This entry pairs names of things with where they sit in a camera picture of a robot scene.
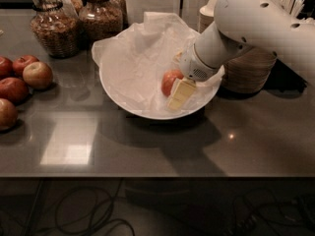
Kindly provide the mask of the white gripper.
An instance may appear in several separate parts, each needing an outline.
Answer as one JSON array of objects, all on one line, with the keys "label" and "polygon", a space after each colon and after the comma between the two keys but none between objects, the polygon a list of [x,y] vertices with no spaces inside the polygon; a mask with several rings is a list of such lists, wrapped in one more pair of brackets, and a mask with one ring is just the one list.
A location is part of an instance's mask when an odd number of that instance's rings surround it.
[{"label": "white gripper", "polygon": [[175,111],[182,108],[196,90],[196,82],[205,82],[215,75],[219,68],[206,65],[197,55],[195,46],[190,45],[185,51],[179,51],[173,56],[174,62],[179,62],[179,68],[184,77],[176,79],[167,100],[167,108]]}]

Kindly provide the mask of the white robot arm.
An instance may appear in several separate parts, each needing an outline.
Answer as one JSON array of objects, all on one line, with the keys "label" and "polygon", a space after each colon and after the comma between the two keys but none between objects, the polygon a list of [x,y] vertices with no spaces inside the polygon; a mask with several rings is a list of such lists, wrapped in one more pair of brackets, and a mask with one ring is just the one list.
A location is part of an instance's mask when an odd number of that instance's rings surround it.
[{"label": "white robot arm", "polygon": [[276,56],[308,82],[315,80],[315,25],[290,15],[273,0],[218,0],[214,21],[180,56],[184,78],[174,83],[167,107],[178,110],[196,84],[253,47]]}]

